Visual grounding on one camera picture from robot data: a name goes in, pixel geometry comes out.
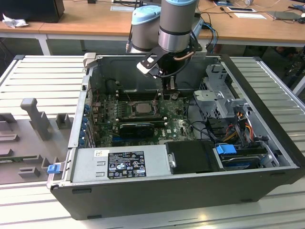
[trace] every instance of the table leg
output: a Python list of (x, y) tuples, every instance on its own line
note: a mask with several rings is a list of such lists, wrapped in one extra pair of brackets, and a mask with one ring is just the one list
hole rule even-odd
[(43, 55), (45, 56), (53, 55), (52, 51), (49, 49), (48, 41), (47, 41), (48, 38), (45, 34), (38, 34), (36, 36), (36, 39), (39, 41)]
[(84, 40), (80, 40), (80, 42), (81, 42), (81, 50), (83, 52), (87, 51), (86, 46), (85, 46), (85, 41)]

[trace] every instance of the paper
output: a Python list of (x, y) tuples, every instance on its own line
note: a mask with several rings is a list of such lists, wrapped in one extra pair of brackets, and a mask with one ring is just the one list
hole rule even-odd
[(111, 6), (110, 10), (111, 11), (129, 11), (129, 12), (133, 12), (134, 11), (134, 6)]
[(254, 13), (234, 13), (238, 18), (252, 18), (252, 19), (267, 19), (262, 14)]
[(22, 26), (29, 25), (26, 23), (26, 21), (24, 19), (13, 19), (13, 18), (6, 17), (4, 14), (3, 14), (2, 22), (4, 24), (6, 24), (7, 26), (14, 28), (14, 29), (16, 27), (22, 27)]

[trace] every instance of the white cloth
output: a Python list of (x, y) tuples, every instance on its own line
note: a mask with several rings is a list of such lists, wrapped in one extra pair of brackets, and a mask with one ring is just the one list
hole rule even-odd
[(9, 27), (16, 28), (16, 27), (22, 27), (22, 26), (27, 26), (29, 24), (26, 23), (24, 19), (13, 19), (13, 18), (8, 18), (3, 14), (3, 20), (2, 22), (6, 24)]

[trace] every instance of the motherboard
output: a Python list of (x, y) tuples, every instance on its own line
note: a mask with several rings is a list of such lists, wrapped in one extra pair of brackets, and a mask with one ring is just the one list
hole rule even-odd
[(186, 118), (188, 102), (186, 97), (164, 100), (161, 96), (102, 94), (92, 104), (96, 147), (195, 140)]

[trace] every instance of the robotic arm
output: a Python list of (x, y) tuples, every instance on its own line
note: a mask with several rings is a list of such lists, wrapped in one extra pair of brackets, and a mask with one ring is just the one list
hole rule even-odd
[(143, 6), (132, 14), (132, 53), (147, 53), (137, 64), (144, 74), (161, 78), (163, 97), (175, 93), (176, 75), (197, 51), (203, 20), (195, 17), (197, 0), (162, 0), (159, 6)]

